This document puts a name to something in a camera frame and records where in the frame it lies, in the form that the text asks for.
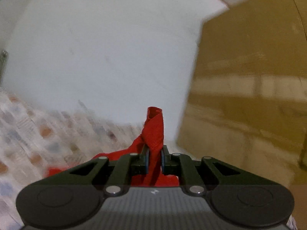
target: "ribbed surface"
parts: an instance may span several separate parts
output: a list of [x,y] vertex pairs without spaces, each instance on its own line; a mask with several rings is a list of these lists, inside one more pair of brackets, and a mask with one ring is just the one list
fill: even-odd
[[[217,217],[200,197],[180,188],[130,188],[108,198],[89,221],[71,230],[243,230]],[[286,230],[285,226],[270,230]]]

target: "red cloth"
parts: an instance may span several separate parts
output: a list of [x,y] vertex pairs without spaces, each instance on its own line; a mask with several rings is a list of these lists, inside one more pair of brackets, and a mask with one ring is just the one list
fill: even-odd
[[[147,119],[142,133],[133,141],[132,145],[125,149],[109,154],[100,153],[94,158],[107,156],[111,161],[118,160],[121,155],[128,153],[141,153],[144,144],[149,147],[149,168],[147,175],[136,175],[132,177],[132,186],[158,186],[169,187],[179,186],[176,176],[165,176],[161,172],[161,149],[164,140],[164,126],[162,110],[157,107],[149,107]],[[50,168],[49,175],[60,172],[61,169]]]

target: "folded red fabric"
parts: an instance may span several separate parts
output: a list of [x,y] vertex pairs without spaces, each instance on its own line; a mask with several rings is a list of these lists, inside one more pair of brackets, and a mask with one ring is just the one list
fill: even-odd
[[[132,177],[132,186],[158,186],[170,187],[179,186],[176,176],[165,176],[161,172],[161,149],[164,140],[164,125],[162,110],[157,107],[149,107],[147,110],[147,119],[142,133],[133,141],[132,145],[125,149],[112,153],[100,153],[94,158],[107,156],[111,161],[118,160],[120,156],[128,153],[141,153],[144,144],[149,148],[149,168],[147,175],[136,175]],[[60,172],[61,169],[50,168],[49,175]]]

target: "white logo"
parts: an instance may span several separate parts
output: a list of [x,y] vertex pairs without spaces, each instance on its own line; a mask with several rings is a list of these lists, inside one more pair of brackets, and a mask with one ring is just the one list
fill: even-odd
[[155,190],[151,191],[151,193],[154,194],[154,195],[156,195],[156,193],[159,193],[159,190],[156,190],[156,189],[155,189]]

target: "circular cap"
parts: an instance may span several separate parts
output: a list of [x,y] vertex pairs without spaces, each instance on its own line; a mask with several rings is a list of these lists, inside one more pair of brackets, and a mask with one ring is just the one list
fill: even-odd
[[119,186],[108,186],[106,188],[106,191],[109,193],[109,194],[117,194],[121,191],[121,188]]
[[99,192],[92,185],[31,184],[16,199],[23,222],[39,229],[76,226],[93,216],[100,205]]
[[285,187],[276,185],[219,185],[211,203],[227,220],[253,228],[264,228],[288,220],[294,198]]
[[189,190],[193,194],[200,194],[205,191],[205,189],[202,186],[192,186],[189,188]]

